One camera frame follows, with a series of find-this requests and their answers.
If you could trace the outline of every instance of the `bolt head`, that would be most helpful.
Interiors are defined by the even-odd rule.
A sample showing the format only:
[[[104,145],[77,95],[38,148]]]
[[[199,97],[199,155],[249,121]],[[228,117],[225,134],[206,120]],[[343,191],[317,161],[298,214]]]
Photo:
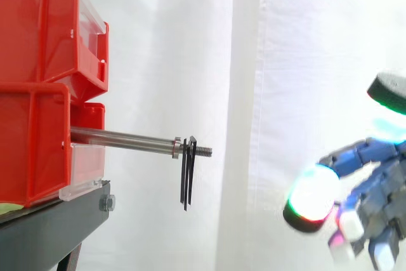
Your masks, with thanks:
[[[115,195],[108,195],[105,201],[105,211],[112,212],[115,208]]]

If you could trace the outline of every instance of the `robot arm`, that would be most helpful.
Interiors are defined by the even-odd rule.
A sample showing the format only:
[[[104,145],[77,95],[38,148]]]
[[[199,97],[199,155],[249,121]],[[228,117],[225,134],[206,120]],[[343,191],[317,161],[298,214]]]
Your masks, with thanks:
[[[370,240],[369,253],[375,269],[386,271],[395,265],[398,243],[406,236],[404,154],[406,142],[395,144],[368,138],[339,149],[318,162],[325,170],[333,170],[338,178],[348,176],[370,162],[380,162],[368,179],[339,204],[338,230],[329,240],[334,261],[354,259]],[[306,218],[286,217],[286,209],[284,216],[289,224],[303,232],[311,232]]]

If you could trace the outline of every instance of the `blue robot finger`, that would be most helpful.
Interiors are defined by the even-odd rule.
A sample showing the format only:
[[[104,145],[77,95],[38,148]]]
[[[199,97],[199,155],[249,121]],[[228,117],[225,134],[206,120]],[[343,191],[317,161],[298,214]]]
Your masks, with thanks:
[[[394,143],[368,138],[339,149],[318,163],[333,169],[342,178],[370,162],[385,162],[398,157],[400,152],[396,148]]]
[[[389,226],[380,236],[371,239],[368,251],[375,270],[392,270],[399,254],[399,237],[395,228]]]
[[[385,228],[391,218],[384,208],[388,196],[404,183],[403,163],[397,159],[383,163],[340,205],[336,221],[346,240],[374,237]]]

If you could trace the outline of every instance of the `screw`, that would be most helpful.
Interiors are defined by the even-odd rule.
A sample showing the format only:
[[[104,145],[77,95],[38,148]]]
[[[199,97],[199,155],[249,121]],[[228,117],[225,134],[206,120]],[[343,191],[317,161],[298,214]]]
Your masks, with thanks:
[[[183,150],[183,144],[179,146],[179,150],[180,151]],[[213,149],[211,149],[210,147],[201,147],[201,146],[196,147],[196,155],[198,156],[211,158],[212,154]]]
[[[103,199],[104,212],[112,212],[115,208],[115,195],[106,195]]]

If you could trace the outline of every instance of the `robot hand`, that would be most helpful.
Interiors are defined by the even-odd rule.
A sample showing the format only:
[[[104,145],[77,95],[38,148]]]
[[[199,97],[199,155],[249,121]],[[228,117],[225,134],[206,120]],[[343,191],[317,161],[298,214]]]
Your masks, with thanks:
[[[338,230],[330,238],[329,248],[334,261],[348,261],[354,259],[369,240],[374,268],[391,270],[399,253],[399,241],[406,236],[405,155],[406,142],[395,144],[372,138],[329,154],[318,162],[310,175],[305,174],[298,180],[284,209],[285,220],[302,232],[318,230],[332,210],[338,180],[370,162],[380,162],[345,201],[335,202],[339,206]],[[315,179],[316,174],[322,176],[322,183]],[[306,210],[303,203],[309,200],[311,208]]]

